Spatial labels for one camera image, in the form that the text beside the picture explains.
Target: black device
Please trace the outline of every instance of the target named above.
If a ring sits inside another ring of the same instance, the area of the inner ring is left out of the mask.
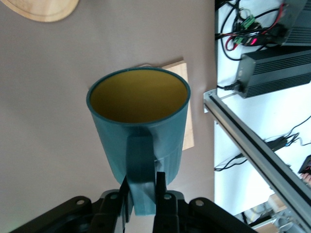
[[[303,162],[298,173],[309,173],[311,175],[311,155],[309,155],[306,160]]]
[[[168,191],[165,173],[156,175],[156,215],[153,233],[256,233],[206,198],[187,204],[183,194]],[[94,203],[78,196],[35,218],[11,233],[124,233],[133,202],[124,181]]]
[[[234,89],[243,98],[311,81],[311,47],[275,47],[245,53],[241,58]]]
[[[284,0],[282,16],[270,30],[271,41],[284,46],[311,46],[311,0]]]

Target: round wooden board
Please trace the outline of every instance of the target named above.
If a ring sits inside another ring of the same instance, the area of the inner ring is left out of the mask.
[[[16,13],[39,22],[55,22],[70,15],[79,0],[0,0]]]

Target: blue mug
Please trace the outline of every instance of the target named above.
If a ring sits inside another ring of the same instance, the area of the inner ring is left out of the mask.
[[[156,213],[156,172],[167,184],[178,173],[189,99],[185,80],[153,67],[111,73],[87,94],[111,170],[119,183],[127,177],[138,216]]]

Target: white surface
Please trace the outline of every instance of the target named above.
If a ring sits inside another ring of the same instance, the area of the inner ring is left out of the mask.
[[[0,4],[0,232],[72,197],[96,201],[119,188],[86,94],[102,76],[144,63],[187,62],[195,146],[169,189],[213,200],[213,121],[202,111],[203,93],[216,86],[212,5],[80,0],[68,18],[39,23]],[[152,225],[152,216],[132,216],[126,232]]]
[[[242,0],[240,6],[248,8],[254,15],[258,15],[269,9],[276,8],[281,1],[269,1],[269,4],[262,4],[260,0]],[[229,7],[223,7],[219,11],[219,25],[229,12]],[[269,17],[261,17],[258,20],[264,26],[269,26],[276,13]],[[229,32],[231,25],[229,20],[224,32]],[[233,52],[227,52],[231,57],[239,58],[241,53],[256,50],[258,47],[247,48],[238,46]],[[229,85],[234,82],[239,62],[228,60],[221,47],[218,47],[218,84]],[[311,115],[311,84],[281,90],[253,98],[242,99],[235,95],[224,99],[230,109],[241,118],[253,131],[262,139],[287,133],[293,126],[304,121]],[[230,94],[230,91],[218,89],[220,97]],[[311,140],[311,121],[296,128],[293,133],[300,132],[304,143]],[[233,144],[225,132],[215,125],[215,165],[239,154],[238,148]],[[299,142],[278,150],[277,155],[296,173],[305,158],[311,154],[311,145],[301,147]],[[258,174],[253,166],[246,162],[239,166],[215,173],[215,203],[223,207],[233,215],[250,209],[268,200],[274,193],[264,179]]]

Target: cable connector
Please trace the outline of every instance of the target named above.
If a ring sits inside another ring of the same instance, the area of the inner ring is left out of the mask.
[[[241,81],[236,80],[233,84],[228,86],[218,86],[218,88],[225,90],[225,91],[240,91],[241,90]]]

